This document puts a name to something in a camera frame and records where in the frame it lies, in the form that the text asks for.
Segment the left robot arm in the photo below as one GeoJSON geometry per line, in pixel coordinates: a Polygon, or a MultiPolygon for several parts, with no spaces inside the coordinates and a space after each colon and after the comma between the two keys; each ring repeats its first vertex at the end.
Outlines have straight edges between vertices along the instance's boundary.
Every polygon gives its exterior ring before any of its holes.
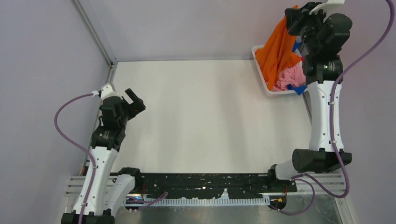
{"type": "Polygon", "coordinates": [[[54,124],[67,141],[87,154],[90,164],[79,197],[71,212],[64,213],[63,224],[113,224],[115,216],[129,192],[142,190],[143,180],[132,173],[119,172],[115,184],[107,189],[111,169],[125,138],[127,122],[146,109],[144,102],[131,89],[125,93],[132,100],[128,103],[112,85],[90,95],[101,99],[99,125],[91,135],[89,149],[67,137],[59,128],[56,112],[54,124]]]}

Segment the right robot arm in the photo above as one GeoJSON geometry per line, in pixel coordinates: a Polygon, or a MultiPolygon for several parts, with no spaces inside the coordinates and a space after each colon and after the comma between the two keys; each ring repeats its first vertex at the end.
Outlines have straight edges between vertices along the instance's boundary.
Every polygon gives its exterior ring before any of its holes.
{"type": "Polygon", "coordinates": [[[307,50],[303,72],[311,102],[311,139],[308,149],[295,149],[290,160],[271,166],[266,179],[271,191],[279,191],[300,173],[330,173],[352,161],[351,153],[344,151],[339,128],[343,80],[339,52],[353,23],[344,14],[326,14],[342,4],[342,0],[308,2],[285,10],[287,33],[301,37],[307,50]]]}

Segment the orange t-shirt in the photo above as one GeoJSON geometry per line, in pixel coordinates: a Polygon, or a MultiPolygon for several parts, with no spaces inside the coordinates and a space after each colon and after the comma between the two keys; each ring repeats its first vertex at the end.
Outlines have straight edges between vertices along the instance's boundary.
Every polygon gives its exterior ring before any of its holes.
{"type": "Polygon", "coordinates": [[[262,77],[270,91],[283,91],[280,87],[281,72],[292,68],[301,61],[301,57],[293,51],[296,36],[287,31],[287,19],[284,16],[274,28],[265,45],[254,52],[262,77]]]}

